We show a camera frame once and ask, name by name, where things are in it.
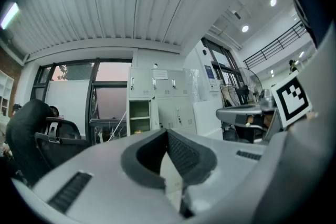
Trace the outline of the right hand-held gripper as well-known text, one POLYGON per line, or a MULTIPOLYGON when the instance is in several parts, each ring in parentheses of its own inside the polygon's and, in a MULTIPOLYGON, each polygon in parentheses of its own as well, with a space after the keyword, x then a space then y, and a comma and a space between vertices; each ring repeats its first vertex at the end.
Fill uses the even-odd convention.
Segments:
POLYGON ((243 128, 270 129, 278 122, 280 129, 287 129, 311 110, 311 102, 297 75, 291 74, 270 89, 262 90, 258 104, 218 109, 216 116, 223 123, 243 128))

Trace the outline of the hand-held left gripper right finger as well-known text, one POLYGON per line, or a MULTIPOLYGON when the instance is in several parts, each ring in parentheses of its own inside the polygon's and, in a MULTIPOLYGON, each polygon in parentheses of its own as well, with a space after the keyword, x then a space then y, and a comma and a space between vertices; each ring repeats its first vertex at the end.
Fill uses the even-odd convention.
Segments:
POLYGON ((169 160, 166 176, 166 199, 173 218, 195 216, 191 190, 210 178, 217 166, 213 150, 194 136, 176 130, 166 132, 166 154, 169 160))

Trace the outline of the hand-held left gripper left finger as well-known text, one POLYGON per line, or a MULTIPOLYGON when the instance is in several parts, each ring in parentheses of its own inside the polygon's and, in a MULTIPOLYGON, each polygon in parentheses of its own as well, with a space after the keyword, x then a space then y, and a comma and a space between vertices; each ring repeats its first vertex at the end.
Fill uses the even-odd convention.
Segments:
POLYGON ((121 155, 123 171, 143 187, 165 189, 165 179, 160 176, 160 170, 166 148, 166 129, 160 129, 124 150, 121 155))

